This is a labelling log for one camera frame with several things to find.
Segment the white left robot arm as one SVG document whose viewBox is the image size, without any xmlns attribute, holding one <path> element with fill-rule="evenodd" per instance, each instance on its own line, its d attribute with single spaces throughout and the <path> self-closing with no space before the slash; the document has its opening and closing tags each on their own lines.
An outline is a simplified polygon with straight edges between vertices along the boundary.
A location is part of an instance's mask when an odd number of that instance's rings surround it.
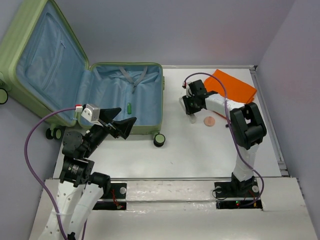
<svg viewBox="0 0 320 240">
<path fill-rule="evenodd" d="M 97 147 L 111 135 L 127 139 L 136 122 L 136 117 L 116 121 L 121 108 L 101 109 L 92 104 L 77 104 L 74 107 L 54 111 L 41 119 L 46 119 L 60 112 L 74 111 L 92 123 L 86 134 L 70 131 L 62 141 L 63 163 L 59 175 L 57 194 L 53 195 L 45 183 L 33 170 L 24 149 L 26 164 L 52 202 L 52 210 L 39 236 L 40 240 L 79 240 L 84 239 L 87 220 L 100 198 L 110 194 L 111 178 L 109 175 L 93 172 L 94 161 L 89 157 Z"/>
</svg>

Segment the orange cloth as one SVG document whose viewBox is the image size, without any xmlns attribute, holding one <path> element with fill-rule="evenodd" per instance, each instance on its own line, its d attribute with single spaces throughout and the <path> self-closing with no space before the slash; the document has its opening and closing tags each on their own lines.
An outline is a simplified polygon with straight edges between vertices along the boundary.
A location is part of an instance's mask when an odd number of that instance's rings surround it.
<svg viewBox="0 0 320 240">
<path fill-rule="evenodd" d="M 216 92 L 205 100 L 206 109 L 223 117 L 253 102 L 257 93 L 254 87 L 219 69 L 204 81 L 204 86 L 208 92 Z"/>
</svg>

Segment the round pink compact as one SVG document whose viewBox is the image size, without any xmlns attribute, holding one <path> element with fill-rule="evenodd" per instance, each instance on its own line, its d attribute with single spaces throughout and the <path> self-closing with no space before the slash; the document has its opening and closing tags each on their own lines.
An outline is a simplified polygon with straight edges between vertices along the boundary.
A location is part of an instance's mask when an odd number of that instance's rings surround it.
<svg viewBox="0 0 320 240">
<path fill-rule="evenodd" d="M 207 126 L 207 127 L 213 127 L 216 123 L 216 120 L 214 117 L 212 116 L 207 116 L 204 118 L 203 123 Z"/>
</svg>

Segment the small green bottle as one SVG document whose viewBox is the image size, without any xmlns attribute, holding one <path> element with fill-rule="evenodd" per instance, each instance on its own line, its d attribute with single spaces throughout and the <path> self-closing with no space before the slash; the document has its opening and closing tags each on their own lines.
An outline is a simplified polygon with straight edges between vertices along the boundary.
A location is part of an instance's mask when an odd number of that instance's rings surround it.
<svg viewBox="0 0 320 240">
<path fill-rule="evenodd" d="M 132 114 L 132 104 L 130 102 L 127 104 L 127 114 L 128 115 Z"/>
</svg>

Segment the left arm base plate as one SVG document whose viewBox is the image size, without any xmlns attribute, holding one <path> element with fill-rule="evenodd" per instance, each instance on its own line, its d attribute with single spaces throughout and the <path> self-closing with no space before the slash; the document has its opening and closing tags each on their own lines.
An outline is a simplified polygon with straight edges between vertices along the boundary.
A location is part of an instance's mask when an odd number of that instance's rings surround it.
<svg viewBox="0 0 320 240">
<path fill-rule="evenodd" d="M 103 196 L 94 205 L 94 211 L 125 211 L 127 209 L 127 183 L 121 181 L 112 181 L 108 193 Z"/>
</svg>

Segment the green hard-shell suitcase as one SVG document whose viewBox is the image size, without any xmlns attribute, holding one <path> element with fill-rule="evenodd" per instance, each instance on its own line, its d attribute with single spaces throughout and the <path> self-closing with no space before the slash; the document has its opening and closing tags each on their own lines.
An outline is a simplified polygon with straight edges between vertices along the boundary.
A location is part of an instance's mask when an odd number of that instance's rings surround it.
<svg viewBox="0 0 320 240">
<path fill-rule="evenodd" d="M 121 108 L 116 120 L 137 118 L 131 134 L 152 135 L 157 147 L 166 140 L 161 134 L 163 67 L 154 62 L 90 64 L 53 0 L 25 0 L 20 5 L 0 44 L 0 87 L 39 117 L 77 104 Z M 91 127 L 75 111 L 60 112 L 47 121 L 49 139 L 57 136 L 60 126 Z"/>
</svg>

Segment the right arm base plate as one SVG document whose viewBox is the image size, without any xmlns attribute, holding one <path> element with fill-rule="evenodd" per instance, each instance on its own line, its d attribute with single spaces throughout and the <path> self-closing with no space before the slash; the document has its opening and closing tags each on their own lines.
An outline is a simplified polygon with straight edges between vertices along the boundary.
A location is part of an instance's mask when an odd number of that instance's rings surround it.
<svg viewBox="0 0 320 240">
<path fill-rule="evenodd" d="M 218 210 L 235 209 L 263 209 L 262 201 L 259 198 L 260 189 L 255 181 L 252 186 L 240 192 L 229 188 L 231 182 L 220 181 L 214 183 L 211 194 L 216 200 Z"/>
</svg>

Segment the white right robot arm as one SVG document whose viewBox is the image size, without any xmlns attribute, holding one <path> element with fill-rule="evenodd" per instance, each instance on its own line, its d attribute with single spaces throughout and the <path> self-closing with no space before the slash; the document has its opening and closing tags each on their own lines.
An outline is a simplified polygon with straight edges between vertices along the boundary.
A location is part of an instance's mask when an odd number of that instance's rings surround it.
<svg viewBox="0 0 320 240">
<path fill-rule="evenodd" d="M 202 80 L 184 83 L 186 94 L 179 101 L 191 119 L 201 110 L 209 110 L 225 117 L 236 148 L 236 163 L 231 180 L 215 184 L 215 197 L 219 200 L 242 198 L 255 183 L 256 153 L 267 128 L 256 103 L 240 103 L 207 91 Z"/>
</svg>

